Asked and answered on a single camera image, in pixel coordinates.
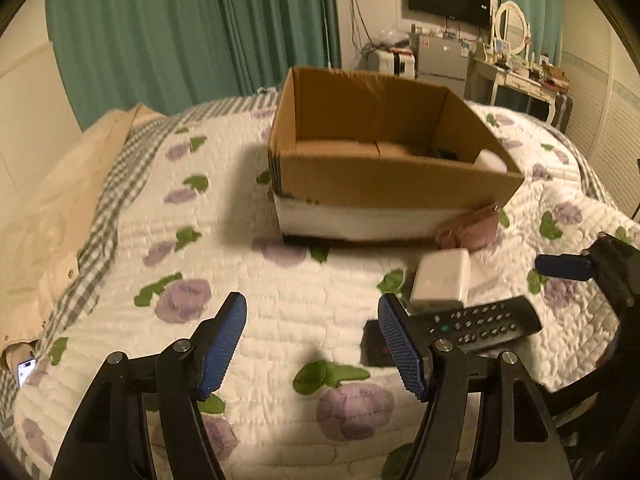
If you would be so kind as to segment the white charger plug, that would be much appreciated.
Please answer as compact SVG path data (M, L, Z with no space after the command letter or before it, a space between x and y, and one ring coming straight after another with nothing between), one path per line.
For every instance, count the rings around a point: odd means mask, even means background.
M468 301L470 275L470 255L464 248L425 254L414 274L409 312L419 315L463 308Z

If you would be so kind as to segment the black remote control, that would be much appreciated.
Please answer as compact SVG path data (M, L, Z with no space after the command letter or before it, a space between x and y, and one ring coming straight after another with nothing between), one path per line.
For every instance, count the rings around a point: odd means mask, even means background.
M540 318L525 296L479 306L416 316L436 338L446 338L465 352L504 347L542 329Z

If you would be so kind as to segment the pink wallet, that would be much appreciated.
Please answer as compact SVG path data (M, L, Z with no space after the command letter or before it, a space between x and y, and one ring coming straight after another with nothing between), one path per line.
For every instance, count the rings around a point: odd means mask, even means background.
M499 206L491 204L440 224L434 234L439 249L483 249L497 238Z

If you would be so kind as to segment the white cylindrical bottle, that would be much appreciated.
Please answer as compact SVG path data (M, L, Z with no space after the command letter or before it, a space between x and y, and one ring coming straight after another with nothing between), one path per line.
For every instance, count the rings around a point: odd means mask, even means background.
M508 165L504 160L495 152L486 150L486 148L480 150L473 162L473 166L477 169L496 172L497 174L506 174L508 172Z

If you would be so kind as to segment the white small adapter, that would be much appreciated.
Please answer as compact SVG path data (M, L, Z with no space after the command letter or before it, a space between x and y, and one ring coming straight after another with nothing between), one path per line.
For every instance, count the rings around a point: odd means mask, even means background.
M499 274L499 269L493 264L471 259L468 304L472 304L481 294L492 289L498 282Z

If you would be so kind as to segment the floral white quilt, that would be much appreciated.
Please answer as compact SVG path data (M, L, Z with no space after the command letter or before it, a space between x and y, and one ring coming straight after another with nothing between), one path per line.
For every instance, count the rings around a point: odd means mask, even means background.
M541 252L578 252L598 233L637 243L639 227L582 192L563 139L477 106L525 180L474 259L499 269L474 304L525 296L542 330L522 343L529 373L559 389L591 372L617 322L593 284L543 278ZM133 128L79 253L79 276L42 334L22 388L3 388L2 432L36 479L106 356L136 358L189 336L229 292L248 317L222 387L204 405L231 479L395 479L423 412L396 370L360 358L378 297L407 297L420 248L288 246L269 186L263 98L210 103Z

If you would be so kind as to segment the white louvered wardrobe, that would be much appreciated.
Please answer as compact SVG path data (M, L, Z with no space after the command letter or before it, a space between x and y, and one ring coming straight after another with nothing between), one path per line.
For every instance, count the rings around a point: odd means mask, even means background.
M573 99L566 134L630 216L639 203L639 73L593 0L563 0L561 67Z

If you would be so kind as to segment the smartphone with lit screen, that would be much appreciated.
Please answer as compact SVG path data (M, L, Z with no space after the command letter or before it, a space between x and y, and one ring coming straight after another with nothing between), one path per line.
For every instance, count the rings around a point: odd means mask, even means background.
M33 356L30 356L27 360L17 364L17 382L20 388L26 384L27 379L36 368L36 365L37 360Z

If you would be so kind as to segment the white dressing table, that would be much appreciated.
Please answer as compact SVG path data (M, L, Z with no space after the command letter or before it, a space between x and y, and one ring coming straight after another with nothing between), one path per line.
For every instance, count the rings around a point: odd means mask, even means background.
M506 106L506 96L511 94L518 97L516 107L524 103L525 113L529 115L532 114L535 102L544 104L547 107L544 121L557 129L566 130L573 103L560 89L548 82L524 77L478 58L470 62L465 90L468 100L490 106Z

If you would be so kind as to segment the brown cardboard box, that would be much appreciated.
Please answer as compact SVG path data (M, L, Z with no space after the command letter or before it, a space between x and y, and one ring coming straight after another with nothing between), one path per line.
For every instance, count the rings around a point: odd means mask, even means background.
M473 166L483 148L506 174ZM268 162L283 235L351 243L426 240L448 220L505 205L524 182L450 89L363 70L291 68Z

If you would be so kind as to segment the beige pillow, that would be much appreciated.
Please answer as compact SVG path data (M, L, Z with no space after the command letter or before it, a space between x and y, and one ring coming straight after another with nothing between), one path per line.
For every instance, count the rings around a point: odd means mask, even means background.
M79 276L107 175L133 128L163 115L138 104L110 110L46 175L1 232L1 368L16 373L55 303Z

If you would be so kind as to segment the silver mini fridge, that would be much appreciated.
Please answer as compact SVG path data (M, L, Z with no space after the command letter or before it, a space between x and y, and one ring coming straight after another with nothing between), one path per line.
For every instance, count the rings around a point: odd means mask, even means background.
M416 76L438 84L465 84L470 47L466 42L430 35L416 37Z

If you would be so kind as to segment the oval vanity mirror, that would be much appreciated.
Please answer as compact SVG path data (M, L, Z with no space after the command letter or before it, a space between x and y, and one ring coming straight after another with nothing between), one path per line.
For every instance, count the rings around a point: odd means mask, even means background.
M520 6L512 0L501 3L498 7L491 32L499 54L523 54L530 44L529 22Z

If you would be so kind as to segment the white suitcase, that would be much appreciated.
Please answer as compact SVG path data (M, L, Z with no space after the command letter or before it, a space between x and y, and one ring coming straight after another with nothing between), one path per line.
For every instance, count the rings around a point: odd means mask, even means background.
M376 49L367 57L368 69L384 75L407 79L416 78L416 59L406 49Z

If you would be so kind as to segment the green curtain left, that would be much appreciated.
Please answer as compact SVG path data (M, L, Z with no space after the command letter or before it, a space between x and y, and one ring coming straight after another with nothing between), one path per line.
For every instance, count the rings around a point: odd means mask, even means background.
M81 128L138 103L165 114L341 63L335 0L46 0Z

